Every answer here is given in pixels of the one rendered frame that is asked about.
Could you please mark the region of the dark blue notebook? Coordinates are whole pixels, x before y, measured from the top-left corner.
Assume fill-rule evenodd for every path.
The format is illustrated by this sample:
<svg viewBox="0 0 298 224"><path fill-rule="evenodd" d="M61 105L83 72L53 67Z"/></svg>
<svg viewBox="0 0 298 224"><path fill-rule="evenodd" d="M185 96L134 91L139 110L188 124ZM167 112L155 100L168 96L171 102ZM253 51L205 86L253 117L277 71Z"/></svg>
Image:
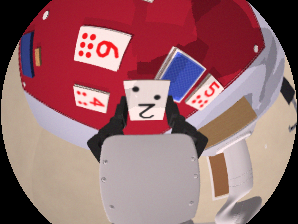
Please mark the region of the dark blue notebook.
<svg viewBox="0 0 298 224"><path fill-rule="evenodd" d="M33 67L33 38L34 31L23 35L20 46L22 73L30 78L35 76Z"/></svg>

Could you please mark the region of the white flat disc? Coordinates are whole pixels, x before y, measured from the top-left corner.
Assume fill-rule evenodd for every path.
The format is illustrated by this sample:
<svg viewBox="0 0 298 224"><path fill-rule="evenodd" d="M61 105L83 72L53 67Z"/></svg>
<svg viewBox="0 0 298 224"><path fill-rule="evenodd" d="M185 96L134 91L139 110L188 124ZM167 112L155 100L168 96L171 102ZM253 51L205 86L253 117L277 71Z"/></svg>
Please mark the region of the white flat disc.
<svg viewBox="0 0 298 224"><path fill-rule="evenodd" d="M43 20L45 20L48 17L48 15L49 15L49 11L46 11L43 15Z"/></svg>

